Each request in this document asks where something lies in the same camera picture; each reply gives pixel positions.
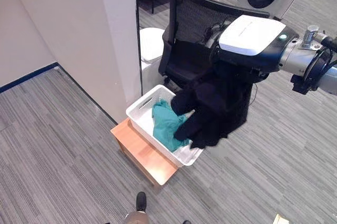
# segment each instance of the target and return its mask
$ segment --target teal cloth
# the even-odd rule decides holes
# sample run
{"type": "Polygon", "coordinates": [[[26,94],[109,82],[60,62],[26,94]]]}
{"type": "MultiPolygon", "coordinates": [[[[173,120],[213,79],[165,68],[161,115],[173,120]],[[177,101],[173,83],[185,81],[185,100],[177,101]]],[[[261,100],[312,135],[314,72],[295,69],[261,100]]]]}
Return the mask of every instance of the teal cloth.
{"type": "Polygon", "coordinates": [[[165,100],[160,100],[152,107],[152,118],[153,136],[171,152],[189,144],[189,139],[179,141],[173,136],[178,127],[186,121],[186,116],[177,116],[165,100]]]}

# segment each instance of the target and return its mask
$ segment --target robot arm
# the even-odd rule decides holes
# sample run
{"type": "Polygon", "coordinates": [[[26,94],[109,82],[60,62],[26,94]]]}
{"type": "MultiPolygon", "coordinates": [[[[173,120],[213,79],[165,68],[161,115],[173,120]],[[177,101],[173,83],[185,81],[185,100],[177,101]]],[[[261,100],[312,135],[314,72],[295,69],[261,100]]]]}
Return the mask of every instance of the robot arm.
{"type": "Polygon", "coordinates": [[[306,37],[270,19],[240,16],[220,36],[217,59],[259,74],[284,70],[293,74],[294,91],[307,94],[318,87],[337,95],[337,40],[312,32],[306,37]]]}
{"type": "Polygon", "coordinates": [[[301,40],[289,43],[280,59],[280,70],[294,74],[294,91],[307,94],[319,87],[337,95],[337,40],[322,33],[315,33],[313,39],[318,43],[312,47],[319,49],[304,49],[301,40]]]}

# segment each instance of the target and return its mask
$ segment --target laundry basket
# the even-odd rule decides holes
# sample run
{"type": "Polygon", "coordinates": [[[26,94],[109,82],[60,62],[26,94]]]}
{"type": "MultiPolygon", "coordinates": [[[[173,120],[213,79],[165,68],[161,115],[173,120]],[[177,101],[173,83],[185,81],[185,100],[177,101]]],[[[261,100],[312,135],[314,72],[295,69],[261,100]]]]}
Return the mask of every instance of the laundry basket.
{"type": "Polygon", "coordinates": [[[170,104],[174,96],[175,94],[166,87],[157,85],[127,108],[126,115],[131,119],[132,126],[174,164],[178,167],[190,166],[199,157],[203,149],[190,149],[190,145],[187,145],[171,152],[153,137],[153,105],[162,99],[170,104]]]}

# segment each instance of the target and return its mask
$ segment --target chair armrest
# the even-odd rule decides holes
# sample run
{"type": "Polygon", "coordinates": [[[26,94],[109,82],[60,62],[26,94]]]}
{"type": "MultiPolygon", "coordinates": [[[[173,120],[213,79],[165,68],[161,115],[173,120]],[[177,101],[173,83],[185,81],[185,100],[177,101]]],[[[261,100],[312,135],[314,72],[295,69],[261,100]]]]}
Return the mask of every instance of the chair armrest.
{"type": "Polygon", "coordinates": [[[160,61],[160,65],[158,69],[161,75],[165,75],[166,66],[169,63],[169,59],[171,56],[171,50],[173,46],[173,44],[171,44],[171,42],[169,41],[169,33],[170,33],[170,27],[168,26],[165,29],[165,32],[163,33],[164,50],[163,50],[163,56],[160,61]]]}
{"type": "Polygon", "coordinates": [[[163,41],[165,42],[169,42],[169,34],[170,34],[170,26],[167,26],[167,28],[165,29],[164,33],[163,33],[163,41]]]}

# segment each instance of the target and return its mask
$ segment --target black shoe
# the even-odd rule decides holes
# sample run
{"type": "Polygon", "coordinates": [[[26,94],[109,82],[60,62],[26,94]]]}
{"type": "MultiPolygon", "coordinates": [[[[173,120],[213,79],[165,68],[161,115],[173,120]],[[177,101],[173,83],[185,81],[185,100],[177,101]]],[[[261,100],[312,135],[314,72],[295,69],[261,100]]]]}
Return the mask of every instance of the black shoe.
{"type": "Polygon", "coordinates": [[[146,210],[146,194],[145,194],[145,192],[141,191],[137,194],[136,209],[137,209],[137,211],[145,212],[145,210],[146,210]]]}

